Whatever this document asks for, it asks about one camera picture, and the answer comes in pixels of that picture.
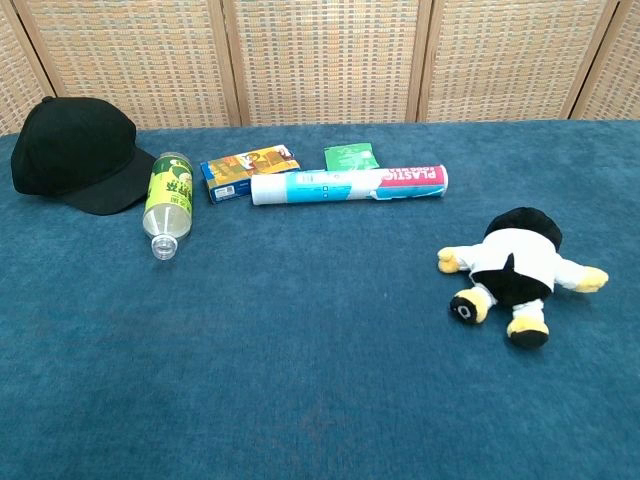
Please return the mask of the black and white plush toy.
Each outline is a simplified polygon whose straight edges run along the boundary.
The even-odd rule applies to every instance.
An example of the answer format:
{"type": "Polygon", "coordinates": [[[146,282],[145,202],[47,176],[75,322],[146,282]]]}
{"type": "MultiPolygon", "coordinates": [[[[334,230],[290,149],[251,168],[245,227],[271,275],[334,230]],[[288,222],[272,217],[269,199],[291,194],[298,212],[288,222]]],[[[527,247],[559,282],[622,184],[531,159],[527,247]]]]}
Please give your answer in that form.
{"type": "Polygon", "coordinates": [[[495,217],[480,243],[440,249],[439,270],[467,271],[472,282],[452,297],[451,312],[460,321],[477,325],[494,305],[509,307],[508,339],[521,348],[541,347],[549,338],[544,301],[554,287],[594,293],[609,279],[599,268],[563,258],[562,239],[558,225],[543,211],[518,207],[495,217]]]}

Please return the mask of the plastic wrap roll tube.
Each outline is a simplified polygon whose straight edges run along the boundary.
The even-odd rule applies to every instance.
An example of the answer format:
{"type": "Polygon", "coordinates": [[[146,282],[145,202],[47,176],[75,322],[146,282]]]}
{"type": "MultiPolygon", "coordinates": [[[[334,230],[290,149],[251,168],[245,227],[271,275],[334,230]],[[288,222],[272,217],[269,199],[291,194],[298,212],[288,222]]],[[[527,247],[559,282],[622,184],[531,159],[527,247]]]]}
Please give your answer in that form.
{"type": "Polygon", "coordinates": [[[440,197],[448,183],[442,165],[291,171],[253,176],[251,197],[255,205],[440,197]]]}

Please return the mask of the blue table cloth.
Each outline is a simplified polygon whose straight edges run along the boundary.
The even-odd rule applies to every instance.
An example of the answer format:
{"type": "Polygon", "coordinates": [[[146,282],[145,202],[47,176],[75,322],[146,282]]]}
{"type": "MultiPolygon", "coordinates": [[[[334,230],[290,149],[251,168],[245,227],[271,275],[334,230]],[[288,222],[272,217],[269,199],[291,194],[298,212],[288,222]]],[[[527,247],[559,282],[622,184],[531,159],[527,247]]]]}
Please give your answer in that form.
{"type": "Polygon", "coordinates": [[[193,164],[275,144],[305,169],[368,142],[443,164],[440,199],[212,204],[154,258],[141,206],[18,194],[0,137],[0,480],[640,480],[640,121],[143,131],[193,164]],[[534,206],[561,254],[548,343],[468,326],[437,251],[534,206]]]}

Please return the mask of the green sachet packet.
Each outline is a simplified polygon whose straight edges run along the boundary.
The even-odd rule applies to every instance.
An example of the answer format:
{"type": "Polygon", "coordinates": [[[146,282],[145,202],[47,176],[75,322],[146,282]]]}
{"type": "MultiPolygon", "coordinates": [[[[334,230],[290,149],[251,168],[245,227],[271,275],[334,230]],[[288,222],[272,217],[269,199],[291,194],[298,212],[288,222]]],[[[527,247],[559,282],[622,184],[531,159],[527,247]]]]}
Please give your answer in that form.
{"type": "Polygon", "coordinates": [[[328,171],[376,169],[379,164],[370,143],[355,143],[324,148],[328,171]]]}

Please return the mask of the blue and orange carton box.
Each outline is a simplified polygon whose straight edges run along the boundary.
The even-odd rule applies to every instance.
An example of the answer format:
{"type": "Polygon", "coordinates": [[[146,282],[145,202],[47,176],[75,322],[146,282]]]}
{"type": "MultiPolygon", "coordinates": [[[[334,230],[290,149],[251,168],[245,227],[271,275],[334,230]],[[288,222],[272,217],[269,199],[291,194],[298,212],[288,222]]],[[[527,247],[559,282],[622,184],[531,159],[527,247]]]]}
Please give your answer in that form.
{"type": "Polygon", "coordinates": [[[283,144],[200,163],[213,204],[249,195],[253,175],[299,169],[300,165],[294,154],[283,144]]]}

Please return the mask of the clear bottle with green label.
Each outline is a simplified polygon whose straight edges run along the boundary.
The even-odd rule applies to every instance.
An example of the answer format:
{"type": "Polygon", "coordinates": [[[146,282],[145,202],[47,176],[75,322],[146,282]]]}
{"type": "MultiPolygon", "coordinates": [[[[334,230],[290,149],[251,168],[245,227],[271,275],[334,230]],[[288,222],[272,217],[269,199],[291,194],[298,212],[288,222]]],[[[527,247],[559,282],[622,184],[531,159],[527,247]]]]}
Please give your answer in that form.
{"type": "Polygon", "coordinates": [[[152,166],[142,226],[159,260],[175,256],[192,228],[193,169],[178,152],[161,154],[152,166]]]}

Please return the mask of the woven wooden folding screen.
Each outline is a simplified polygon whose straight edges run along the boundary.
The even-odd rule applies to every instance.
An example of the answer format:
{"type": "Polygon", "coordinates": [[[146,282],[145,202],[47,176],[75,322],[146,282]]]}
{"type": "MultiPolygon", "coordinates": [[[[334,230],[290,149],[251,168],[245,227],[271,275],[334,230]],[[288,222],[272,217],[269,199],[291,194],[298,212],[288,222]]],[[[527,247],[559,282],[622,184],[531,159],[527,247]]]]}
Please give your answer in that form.
{"type": "Polygon", "coordinates": [[[0,135],[47,95],[142,129],[640,120],[640,0],[0,0],[0,135]]]}

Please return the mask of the black baseball cap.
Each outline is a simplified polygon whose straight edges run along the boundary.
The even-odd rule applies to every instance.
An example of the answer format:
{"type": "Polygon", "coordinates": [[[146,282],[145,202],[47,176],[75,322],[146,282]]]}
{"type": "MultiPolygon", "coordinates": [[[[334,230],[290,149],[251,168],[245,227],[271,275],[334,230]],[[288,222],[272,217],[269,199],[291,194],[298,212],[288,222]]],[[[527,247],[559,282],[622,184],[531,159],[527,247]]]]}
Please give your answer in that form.
{"type": "Polygon", "coordinates": [[[134,122],[103,99],[45,97],[14,146],[14,189],[92,215],[117,214],[147,196],[155,157],[136,141],[134,122]]]}

